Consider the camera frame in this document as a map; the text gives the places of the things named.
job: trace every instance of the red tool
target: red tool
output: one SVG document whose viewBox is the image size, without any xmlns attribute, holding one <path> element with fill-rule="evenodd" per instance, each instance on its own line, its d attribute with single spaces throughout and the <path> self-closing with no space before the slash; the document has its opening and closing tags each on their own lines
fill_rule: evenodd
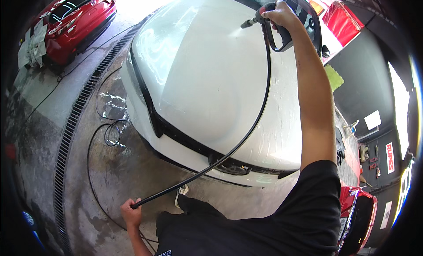
<svg viewBox="0 0 423 256">
<path fill-rule="evenodd" d="M 378 163 L 373 163 L 372 165 L 369 166 L 369 170 L 374 169 L 376 167 L 378 167 L 379 164 Z"/>
</svg>

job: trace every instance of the wet floor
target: wet floor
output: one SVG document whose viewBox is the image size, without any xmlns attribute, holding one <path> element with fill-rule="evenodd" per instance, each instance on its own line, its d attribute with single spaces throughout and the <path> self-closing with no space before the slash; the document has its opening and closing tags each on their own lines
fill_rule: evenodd
<svg viewBox="0 0 423 256">
<path fill-rule="evenodd" d="M 108 77 L 98 92 L 98 110 L 102 116 L 117 119 L 126 118 L 126 93 L 120 79 L 119 68 L 125 50 L 109 68 Z M 95 129 L 105 120 L 96 112 L 96 93 L 91 97 L 80 119 L 66 171 L 66 226 L 72 250 L 76 255 L 114 255 L 132 253 L 130 241 L 114 222 L 109 220 L 94 200 L 86 169 L 88 143 Z M 107 136 L 107 127 L 99 130 L 90 149 L 89 169 L 93 188 L 100 204 L 120 225 L 124 226 L 119 206 L 128 198 L 145 198 L 163 190 L 191 174 L 154 156 L 143 144 L 130 120 L 116 124 L 116 129 Z M 357 177 L 344 161 L 339 169 L 343 182 L 357 185 Z M 204 200 L 215 206 L 230 219 L 264 217 L 272 214 L 282 203 L 298 179 L 299 173 L 280 179 L 274 187 L 241 187 L 224 184 L 211 179 L 200 178 L 189 184 L 190 197 Z M 175 193 L 151 201 L 143 206 L 141 230 L 146 237 L 157 240 L 155 221 L 158 213 L 169 211 L 181 213 L 175 207 Z"/>
</svg>

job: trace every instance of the black pants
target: black pants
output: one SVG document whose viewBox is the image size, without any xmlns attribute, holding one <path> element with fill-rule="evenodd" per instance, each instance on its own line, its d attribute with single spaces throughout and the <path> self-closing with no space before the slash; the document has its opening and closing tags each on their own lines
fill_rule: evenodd
<svg viewBox="0 0 423 256">
<path fill-rule="evenodd" d="M 160 237 L 160 233 L 166 228 L 166 226 L 172 224 L 172 222 L 177 220 L 178 217 L 189 215 L 208 215 L 226 218 L 211 204 L 195 198 L 189 198 L 185 195 L 178 195 L 178 205 L 184 211 L 182 214 L 174 215 L 167 211 L 163 211 L 159 214 L 156 220 L 156 236 Z"/>
</svg>

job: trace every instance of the fluorescent light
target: fluorescent light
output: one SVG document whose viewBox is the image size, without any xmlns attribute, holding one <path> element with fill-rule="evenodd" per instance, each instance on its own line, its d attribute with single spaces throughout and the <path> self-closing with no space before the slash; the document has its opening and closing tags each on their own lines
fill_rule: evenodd
<svg viewBox="0 0 423 256">
<path fill-rule="evenodd" d="M 405 202 L 405 199 L 407 198 L 408 190 L 410 189 L 411 184 L 411 168 L 413 167 L 414 160 L 412 159 L 410 161 L 409 167 L 407 167 L 401 176 L 400 181 L 400 189 L 399 189 L 399 198 L 398 198 L 398 206 L 397 211 L 395 213 L 394 221 L 392 222 L 392 225 L 395 224 L 395 221 L 401 212 L 402 205 Z"/>
<path fill-rule="evenodd" d="M 399 78 L 395 69 L 388 62 L 389 71 L 391 73 L 392 85 L 394 87 L 394 99 L 395 99 L 395 125 L 398 131 L 399 144 L 401 147 L 402 159 L 405 158 L 405 154 L 408 149 L 408 102 L 410 100 L 410 94 L 405 89 L 404 83 Z"/>
</svg>

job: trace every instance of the side mirror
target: side mirror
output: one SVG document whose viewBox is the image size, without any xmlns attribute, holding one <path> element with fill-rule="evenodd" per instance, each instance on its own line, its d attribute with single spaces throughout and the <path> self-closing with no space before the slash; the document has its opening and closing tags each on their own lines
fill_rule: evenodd
<svg viewBox="0 0 423 256">
<path fill-rule="evenodd" d="M 323 45 L 323 47 L 321 47 L 321 55 L 324 58 L 330 57 L 330 51 L 329 48 L 326 47 L 326 45 Z"/>
</svg>

